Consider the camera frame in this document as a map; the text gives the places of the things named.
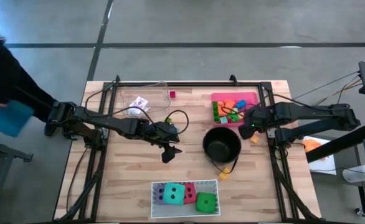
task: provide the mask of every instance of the teal towel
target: teal towel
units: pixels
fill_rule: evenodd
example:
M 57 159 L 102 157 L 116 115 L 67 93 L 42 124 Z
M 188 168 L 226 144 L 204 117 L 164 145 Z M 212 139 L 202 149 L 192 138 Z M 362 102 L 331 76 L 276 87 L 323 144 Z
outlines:
M 0 107 L 0 132 L 16 137 L 21 132 L 34 110 L 21 102 L 11 100 L 7 107 Z

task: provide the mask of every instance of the wooden tabletop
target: wooden tabletop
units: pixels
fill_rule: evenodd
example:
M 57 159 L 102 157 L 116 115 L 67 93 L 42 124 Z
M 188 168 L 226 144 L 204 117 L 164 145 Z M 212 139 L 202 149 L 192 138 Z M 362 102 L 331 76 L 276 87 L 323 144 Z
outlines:
M 291 97 L 288 83 L 285 80 L 270 81 L 273 92 Z M 102 89 L 103 82 L 88 82 L 83 103 L 88 96 Z M 131 87 L 118 88 L 115 111 L 123 107 L 120 94 L 130 91 Z M 202 139 L 212 125 L 211 94 L 221 92 L 257 92 L 255 87 L 169 87 L 176 92 L 171 100 L 168 112 L 184 110 L 189 116 L 189 127 L 179 135 L 181 142 L 176 145 L 183 152 L 168 164 L 161 162 L 162 149 L 150 146 L 144 141 L 128 140 L 110 133 L 105 171 L 98 206 L 98 222 L 277 222 L 280 221 L 277 195 L 270 163 L 270 155 L 265 134 L 257 144 L 242 140 L 242 151 L 233 173 L 227 180 L 219 181 L 221 216 L 194 217 L 175 219 L 150 219 L 151 183 L 156 181 L 206 180 L 217 179 L 219 172 L 206 160 L 202 149 Z M 100 95 L 94 96 L 88 103 L 90 110 L 97 111 Z M 275 101 L 284 101 L 275 97 Z M 150 114 L 155 121 L 164 119 L 167 111 Z M 181 113 L 172 115 L 173 123 L 182 129 L 186 125 L 185 116 Z M 75 141 L 72 144 L 65 171 L 55 217 L 65 214 L 67 191 L 76 165 L 82 155 L 84 143 Z M 87 170 L 89 152 L 78 170 L 72 186 L 69 206 L 81 194 Z M 302 201 L 317 216 L 320 210 L 311 179 L 303 146 L 294 144 L 289 149 L 288 163 L 293 188 Z M 92 201 L 88 200 L 87 212 L 90 214 Z M 288 197 L 284 192 L 285 205 L 290 211 Z

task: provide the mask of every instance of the gray floor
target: gray floor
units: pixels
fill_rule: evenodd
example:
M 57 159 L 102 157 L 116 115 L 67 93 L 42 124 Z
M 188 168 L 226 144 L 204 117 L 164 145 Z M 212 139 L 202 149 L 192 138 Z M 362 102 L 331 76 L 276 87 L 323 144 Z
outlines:
M 365 60 L 365 47 L 349 47 L 350 43 L 365 43 L 365 0 L 114 0 L 107 27 L 103 26 L 107 28 L 104 43 L 349 45 L 95 50 L 97 40 L 102 40 L 99 33 L 111 2 L 0 0 L 0 34 L 18 47 L 11 51 L 44 90 L 58 100 L 74 102 L 81 101 L 89 73 L 94 80 L 112 80 L 116 74 L 122 80 L 226 80 L 230 74 L 241 80 L 283 79 L 297 96 L 356 71 L 358 62 Z M 73 43 L 89 45 L 68 45 Z M 43 45 L 31 48 L 26 44 Z M 98 61 L 92 60 L 93 56 L 99 56 Z M 314 103 L 348 81 L 300 100 Z M 341 101 L 349 103 L 365 124 L 365 97 L 357 88 L 344 92 Z M 43 127 L 32 119 L 17 139 L 0 134 L 0 142 L 34 153 L 31 163 L 18 161 L 12 167 L 0 222 L 33 223 L 52 218 L 70 142 L 60 136 L 45 138 Z M 338 137 L 343 133 L 324 134 Z M 360 206 L 355 187 L 315 182 L 315 188 L 324 218 L 365 223 L 353 214 Z

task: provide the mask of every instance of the red cube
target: red cube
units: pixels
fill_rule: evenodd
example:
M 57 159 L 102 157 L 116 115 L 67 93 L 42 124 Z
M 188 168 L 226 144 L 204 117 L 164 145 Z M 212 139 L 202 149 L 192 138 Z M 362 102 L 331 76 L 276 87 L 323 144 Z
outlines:
M 196 191 L 193 183 L 185 183 L 184 204 L 196 202 Z

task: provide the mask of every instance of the yellow block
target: yellow block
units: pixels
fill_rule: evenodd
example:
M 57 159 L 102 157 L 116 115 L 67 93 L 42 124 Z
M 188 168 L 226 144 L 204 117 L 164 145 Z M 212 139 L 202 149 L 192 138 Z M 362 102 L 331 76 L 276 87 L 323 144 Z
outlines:
M 219 174 L 219 178 L 220 178 L 220 180 L 225 180 L 227 177 L 228 177 L 228 173 L 230 172 L 230 169 L 228 169 L 228 167 L 226 167 L 224 170 L 223 170 L 223 172 L 221 172 L 220 174 Z
M 258 142 L 258 137 L 256 135 L 253 135 L 251 138 L 250 138 L 250 142 L 256 144 Z

